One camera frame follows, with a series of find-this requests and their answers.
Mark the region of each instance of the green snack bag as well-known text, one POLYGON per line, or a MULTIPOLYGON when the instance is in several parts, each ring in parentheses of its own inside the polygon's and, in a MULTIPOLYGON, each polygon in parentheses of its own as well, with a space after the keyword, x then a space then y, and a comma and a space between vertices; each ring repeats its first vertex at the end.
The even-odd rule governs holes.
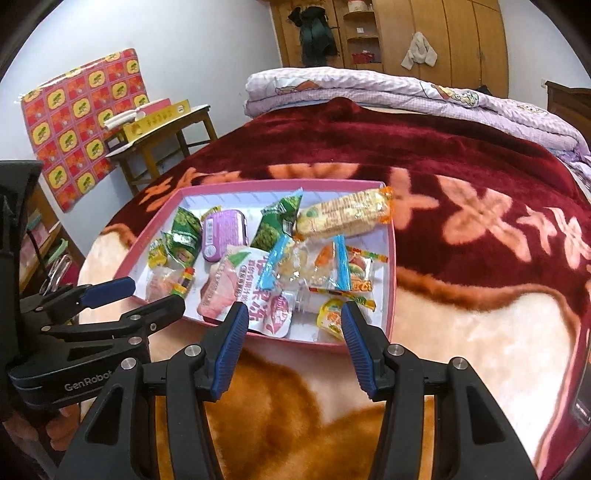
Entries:
POLYGON ((163 233, 166 253, 183 268, 192 267, 201 251, 201 222, 188 210, 179 207, 170 233, 163 233))
POLYGON ((296 190, 288 197, 261 210, 261 224, 251 247, 270 252, 282 234, 291 237, 303 193, 302 189, 296 190))

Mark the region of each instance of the wooden cabinet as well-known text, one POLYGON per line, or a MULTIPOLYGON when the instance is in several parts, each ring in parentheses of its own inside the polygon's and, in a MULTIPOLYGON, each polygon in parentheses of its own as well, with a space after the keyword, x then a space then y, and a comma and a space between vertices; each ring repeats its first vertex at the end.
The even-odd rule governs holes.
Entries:
POLYGON ((476 2, 474 13, 480 39, 482 83, 487 85, 494 95, 505 98, 509 91, 509 59, 501 13, 476 2))
POLYGON ((297 6, 318 5, 327 12, 341 52, 329 61, 331 66, 367 67, 457 88, 487 85, 493 95, 507 97, 507 46, 498 0, 372 0, 372 4, 374 12, 355 17, 347 15, 346 0, 275 0, 271 6, 284 66, 302 66, 299 30, 287 16, 297 6), (351 28, 357 24, 364 30, 362 35, 373 40, 352 38, 351 28), (434 67, 415 64, 409 71, 400 64, 417 31, 425 35, 438 58, 434 67), (380 63, 354 65, 351 55, 370 50, 371 42, 379 51, 380 63))
POLYGON ((296 27, 287 17, 293 12, 295 7, 300 7, 302 10, 307 7, 322 7, 326 10, 326 17, 328 17, 328 24, 335 37, 335 42, 339 55, 336 57, 327 57, 328 65, 335 68, 344 68, 342 47, 340 42, 340 29, 336 19, 335 5, 332 0, 287 0, 273 5, 273 20, 275 23, 275 30, 279 39, 280 50, 284 67, 303 67, 301 61, 301 44, 300 44, 300 29, 296 27))

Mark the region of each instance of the red cloth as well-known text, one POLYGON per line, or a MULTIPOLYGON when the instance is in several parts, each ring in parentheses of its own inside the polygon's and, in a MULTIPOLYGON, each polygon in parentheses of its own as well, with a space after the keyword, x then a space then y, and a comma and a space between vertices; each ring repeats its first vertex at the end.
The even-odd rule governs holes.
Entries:
MULTIPOLYGON (((392 185, 398 195, 398 266, 419 277, 448 286, 564 296, 573 334, 583 340, 574 352, 572 379, 565 383, 568 406, 572 404, 591 324, 586 261, 591 250, 585 248, 591 234, 589 205, 558 159, 495 128, 425 115, 388 115, 342 98, 282 109, 166 172, 121 209, 105 231, 119 231, 124 241, 134 241, 177 187, 298 177, 392 185), (541 227, 534 225, 540 219, 550 233, 546 243, 541 227)), ((479 301, 487 304, 482 298, 473 304, 479 301)), ((557 472, 586 433, 569 408, 555 427, 543 479, 557 472)))

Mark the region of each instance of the candy wrapper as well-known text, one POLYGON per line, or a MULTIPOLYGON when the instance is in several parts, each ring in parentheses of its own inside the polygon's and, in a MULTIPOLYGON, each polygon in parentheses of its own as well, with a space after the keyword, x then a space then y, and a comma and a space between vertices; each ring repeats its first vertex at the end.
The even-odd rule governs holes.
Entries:
POLYGON ((251 247, 270 252, 282 234, 291 237, 302 195, 303 190, 299 189, 261 210, 261 224, 252 239, 251 247))
POLYGON ((326 290, 325 288, 314 288, 310 287, 309 290, 312 293, 321 293, 325 295, 335 295, 339 297, 346 298, 347 300, 353 300, 355 303, 359 305, 363 305, 364 307, 369 308, 372 312, 375 312, 376 304, 375 300, 367 299, 362 295, 357 295, 350 291, 340 291, 340 290, 326 290))
POLYGON ((307 284, 315 288, 351 290, 345 237, 337 235, 324 244, 307 274, 307 284))
POLYGON ((346 250, 351 277, 350 290, 353 292, 373 291, 374 261, 388 263, 388 257, 349 246, 346 247, 346 250))
POLYGON ((340 312, 344 304, 344 300, 330 299, 322 305, 316 318, 316 325, 320 330, 329 332, 341 342, 345 341, 343 329, 340 324, 340 312))
POLYGON ((394 212, 390 187, 369 189, 303 209, 295 225, 296 237, 355 236, 389 223, 394 212))
POLYGON ((146 301, 152 302, 169 296, 181 275, 183 275, 183 270, 173 270, 162 266, 154 267, 148 274, 146 301))
POLYGON ((241 301, 248 307, 250 330, 276 338, 287 335, 296 294, 257 287, 268 256, 252 247, 230 249, 202 289, 198 314, 223 321, 232 304, 241 301))
POLYGON ((298 290, 301 284, 317 288, 351 290, 348 253, 345 238, 336 236, 329 242, 305 244, 294 242, 283 234, 263 268, 259 287, 298 290), (313 265, 308 265, 310 251, 318 252, 313 265))
POLYGON ((195 269, 193 267, 187 267, 183 270, 183 273, 179 276, 178 282, 176 282, 171 290, 172 295, 178 295, 181 298, 186 299, 195 276, 195 269))
POLYGON ((188 210, 179 207, 174 215, 170 233, 163 234, 164 246, 168 257, 179 268, 192 267, 201 251, 201 222, 188 210))
POLYGON ((156 238, 148 247, 148 266, 152 269, 166 265, 168 257, 161 237, 156 238))

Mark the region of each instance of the wooden table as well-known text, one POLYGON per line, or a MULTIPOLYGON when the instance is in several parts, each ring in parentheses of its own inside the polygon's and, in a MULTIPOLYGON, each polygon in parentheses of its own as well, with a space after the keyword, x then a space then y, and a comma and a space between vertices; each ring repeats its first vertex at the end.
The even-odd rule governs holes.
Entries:
POLYGON ((129 185, 129 188, 134 195, 139 193, 138 185, 152 183, 160 176, 158 166, 166 159, 180 151, 183 152, 184 157, 187 158, 191 154, 189 147, 205 145, 217 140, 216 131, 209 118, 209 109, 209 105, 194 107, 189 113, 161 125, 156 130, 146 134, 146 136, 138 138, 131 145, 125 145, 117 150, 113 150, 107 155, 111 161, 116 162, 121 166, 127 185, 129 185), (183 135, 183 128, 186 128, 189 125, 198 124, 199 122, 203 122, 209 140, 188 144, 183 135), (177 137, 179 147, 165 157, 156 160, 152 155, 152 148, 173 134, 177 137), (129 168, 129 159, 136 153, 140 153, 143 156, 146 170, 139 175, 134 176, 129 168))

